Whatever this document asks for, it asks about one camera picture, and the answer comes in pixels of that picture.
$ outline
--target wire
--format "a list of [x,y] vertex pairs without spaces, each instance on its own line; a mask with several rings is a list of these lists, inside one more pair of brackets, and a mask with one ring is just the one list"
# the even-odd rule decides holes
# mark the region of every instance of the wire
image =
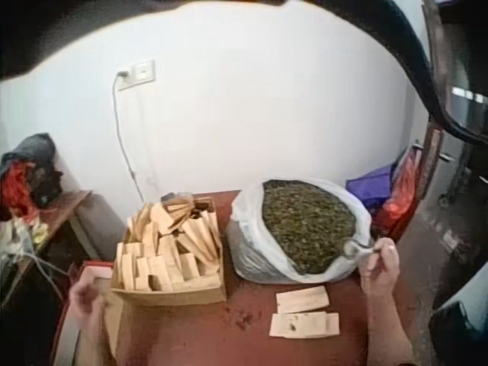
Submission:
[[26,255],[27,257],[32,258],[34,261],[36,261],[36,260],[39,261],[43,265],[46,265],[47,267],[52,268],[54,271],[58,271],[61,275],[65,275],[66,277],[69,277],[68,272],[63,271],[60,268],[57,268],[55,265],[52,265],[51,263],[46,262],[45,260],[43,260],[42,258],[37,257],[36,255],[32,255],[32,254],[30,254],[28,252],[24,252],[24,255]]
[[34,254],[34,246],[32,245],[32,238],[25,237],[23,239],[23,241],[25,242],[25,240],[28,241],[29,250],[32,251],[32,252],[26,252],[25,249],[24,249],[23,250],[23,255],[26,255],[27,257],[30,257],[30,258],[32,258],[34,260],[34,262],[36,263],[37,269],[39,269],[39,272],[43,275],[44,278],[46,278],[46,281],[49,282],[49,284],[53,287],[54,292],[56,292],[56,295],[59,297],[59,299],[61,300],[61,302],[63,302],[64,301],[64,297],[61,294],[61,291],[59,290],[59,288],[57,287],[57,285],[54,283],[53,279],[44,271],[44,269],[43,269],[42,265],[40,265],[40,263],[41,262],[44,262],[44,263],[47,263],[50,267],[54,267],[57,271],[61,271],[61,270],[58,269],[57,267],[55,267],[54,265],[51,265],[50,263],[44,261],[43,259],[38,258]]
[[132,181],[136,185],[136,189],[137,189],[137,193],[139,194],[139,198],[140,198],[141,202],[144,203],[144,196],[143,196],[142,191],[140,190],[139,184],[137,183],[136,173],[130,167],[129,158],[127,157],[127,153],[125,151],[124,144],[122,143],[122,136],[120,135],[120,121],[119,121],[119,113],[118,113],[118,109],[117,109],[117,94],[116,94],[117,89],[116,89],[116,86],[117,86],[117,80],[119,79],[119,77],[124,78],[124,77],[127,77],[127,75],[128,75],[127,71],[119,71],[116,74],[115,79],[114,79],[114,83],[112,84],[112,105],[114,108],[115,127],[117,129],[117,139],[119,142],[120,151],[122,151],[122,155],[124,156],[124,161],[127,165],[127,168],[129,169],[130,177],[132,178]]

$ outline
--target hand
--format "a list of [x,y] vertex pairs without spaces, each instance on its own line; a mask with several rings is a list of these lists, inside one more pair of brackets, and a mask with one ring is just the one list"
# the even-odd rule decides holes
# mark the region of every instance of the hand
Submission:
[[392,239],[381,238],[374,244],[374,251],[359,266],[361,287],[371,297],[390,296],[400,274],[397,248]]
[[106,305],[103,296],[94,285],[94,280],[89,271],[84,271],[80,280],[71,287],[69,300],[87,338],[94,344],[101,344],[108,340],[104,326]]

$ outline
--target red table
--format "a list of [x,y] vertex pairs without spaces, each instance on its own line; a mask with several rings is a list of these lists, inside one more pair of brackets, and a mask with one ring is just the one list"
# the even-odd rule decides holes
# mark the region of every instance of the red table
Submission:
[[[229,222],[237,192],[211,195],[219,228]],[[276,312],[275,294],[306,285],[261,285],[243,280],[226,263],[227,303],[143,308],[125,306],[117,346],[119,365],[363,365],[368,330],[358,276],[327,284],[327,312],[339,312],[341,335],[327,339],[280,339],[268,335]],[[400,283],[396,301],[404,325],[411,323],[413,299]]]

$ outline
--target loose tea leaves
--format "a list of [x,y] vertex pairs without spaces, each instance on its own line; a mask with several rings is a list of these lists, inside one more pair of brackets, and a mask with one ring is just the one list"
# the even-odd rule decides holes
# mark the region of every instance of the loose tea leaves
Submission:
[[298,273],[323,273],[355,233],[356,219],[335,195],[302,181],[264,183],[266,227]]

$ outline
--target electrical cord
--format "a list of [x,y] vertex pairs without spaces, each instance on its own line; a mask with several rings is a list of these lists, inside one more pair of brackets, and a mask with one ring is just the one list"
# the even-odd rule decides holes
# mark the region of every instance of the electrical cord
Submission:
[[29,252],[26,251],[25,250],[26,248],[23,245],[22,246],[22,248],[23,248],[22,255],[26,255],[27,257],[30,257],[30,258],[32,258],[34,260],[34,262],[36,263],[36,266],[37,266],[37,269],[39,270],[39,272],[42,274],[42,276],[44,278],[46,278],[46,281],[49,282],[49,284],[53,287],[54,292],[56,292],[56,295],[58,296],[58,298],[61,300],[61,302],[63,302],[64,301],[64,297],[61,294],[61,290],[54,283],[53,279],[44,271],[44,268],[42,267],[42,265],[40,265],[40,263],[43,262],[44,264],[48,264],[51,268],[54,267],[57,271],[59,271],[59,272],[61,272],[63,274],[66,274],[67,275],[67,273],[65,273],[64,271],[58,269],[54,265],[51,265],[50,263],[44,261],[43,259],[37,257],[35,255],[34,246],[32,245],[32,238],[30,236],[23,235],[21,239],[22,239],[23,243],[27,243],[28,250],[29,250]]
[[127,168],[129,169],[130,177],[132,178],[132,181],[134,182],[134,185],[136,186],[139,198],[140,198],[141,202],[144,203],[144,196],[143,196],[142,191],[140,190],[139,184],[137,183],[136,173],[134,172],[134,170],[132,170],[132,168],[130,166],[129,158],[127,157],[127,153],[125,151],[124,144],[122,143],[122,136],[120,135],[120,120],[119,120],[119,113],[118,113],[118,109],[117,109],[117,94],[116,94],[117,89],[116,89],[116,87],[117,87],[117,80],[119,78],[126,78],[128,75],[129,75],[129,73],[127,71],[119,71],[116,74],[115,79],[114,79],[114,83],[112,84],[112,105],[114,108],[115,127],[117,130],[117,139],[119,142],[120,151],[122,152],[122,155],[124,156],[124,161],[126,163]]

